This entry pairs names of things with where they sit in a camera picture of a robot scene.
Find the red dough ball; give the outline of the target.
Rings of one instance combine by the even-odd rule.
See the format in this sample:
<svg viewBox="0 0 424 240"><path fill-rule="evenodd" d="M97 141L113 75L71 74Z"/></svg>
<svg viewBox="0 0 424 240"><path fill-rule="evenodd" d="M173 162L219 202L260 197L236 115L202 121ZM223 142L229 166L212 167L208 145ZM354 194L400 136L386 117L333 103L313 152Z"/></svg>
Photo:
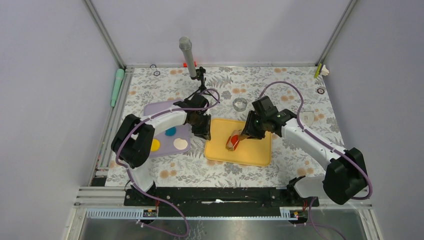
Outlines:
<svg viewBox="0 0 424 240"><path fill-rule="evenodd" d="M231 143L231 149L233 149L233 150L235 150L236 148L237 148L237 146L238 146L238 144L239 144L239 142L240 142L240 140L239 140L239 135L238 134L236 134L236 135L233 135L231 138L230 138L230 143Z"/></svg>

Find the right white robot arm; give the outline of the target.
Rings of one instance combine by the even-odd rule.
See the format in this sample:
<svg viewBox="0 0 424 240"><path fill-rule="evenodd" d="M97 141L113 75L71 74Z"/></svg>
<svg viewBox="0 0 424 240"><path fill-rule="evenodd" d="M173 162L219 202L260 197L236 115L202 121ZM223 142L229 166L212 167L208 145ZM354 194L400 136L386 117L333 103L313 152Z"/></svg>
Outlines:
<svg viewBox="0 0 424 240"><path fill-rule="evenodd" d="M287 184L287 201L301 205L309 197L328 198L338 205L359 200L358 193L370 187L363 154L347 150L316 135L289 109L278 110L268 96L254 101L241 134L260 140L267 132L290 141L324 169L321 176L300 176Z"/></svg>

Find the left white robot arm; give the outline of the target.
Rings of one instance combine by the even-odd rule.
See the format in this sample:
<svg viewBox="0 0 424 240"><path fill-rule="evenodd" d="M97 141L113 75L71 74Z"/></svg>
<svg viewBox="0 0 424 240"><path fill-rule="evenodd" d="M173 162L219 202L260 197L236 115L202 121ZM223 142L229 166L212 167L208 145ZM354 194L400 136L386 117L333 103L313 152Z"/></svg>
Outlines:
<svg viewBox="0 0 424 240"><path fill-rule="evenodd" d="M155 181L148 166L153 139L170 128L190 125L195 136L210 140L211 115L207 111L213 107L215 104L195 93L159 112L143 117L129 114L124 118L110 148L115 153L115 163L125 168L137 190L135 197L142 205L148 206L155 200L151 189Z"/></svg>

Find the wooden dough roller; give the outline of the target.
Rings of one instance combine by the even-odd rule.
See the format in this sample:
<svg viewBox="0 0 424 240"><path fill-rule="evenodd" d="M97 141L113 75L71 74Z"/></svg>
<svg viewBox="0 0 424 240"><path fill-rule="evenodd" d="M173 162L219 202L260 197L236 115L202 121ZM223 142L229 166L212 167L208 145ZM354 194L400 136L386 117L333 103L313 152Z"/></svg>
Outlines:
<svg viewBox="0 0 424 240"><path fill-rule="evenodd" d="M245 134L242 130L234 130L231 135L229 136L227 142L226 142L226 149L229 151L235 151L239 145L239 143L245 139L247 139L249 136Z"/></svg>

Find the yellow tray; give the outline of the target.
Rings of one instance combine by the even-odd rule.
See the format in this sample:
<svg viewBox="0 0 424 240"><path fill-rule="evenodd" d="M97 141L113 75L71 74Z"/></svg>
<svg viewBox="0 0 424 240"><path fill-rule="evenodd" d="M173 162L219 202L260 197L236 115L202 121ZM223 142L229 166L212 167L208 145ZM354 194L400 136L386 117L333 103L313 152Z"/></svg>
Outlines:
<svg viewBox="0 0 424 240"><path fill-rule="evenodd" d="M245 139L236 150L226 149L226 142L234 130L241 130L243 121L214 118L210 124L211 140L204 148L204 156L208 160L266 167L272 161L272 134L265 133L263 139Z"/></svg>

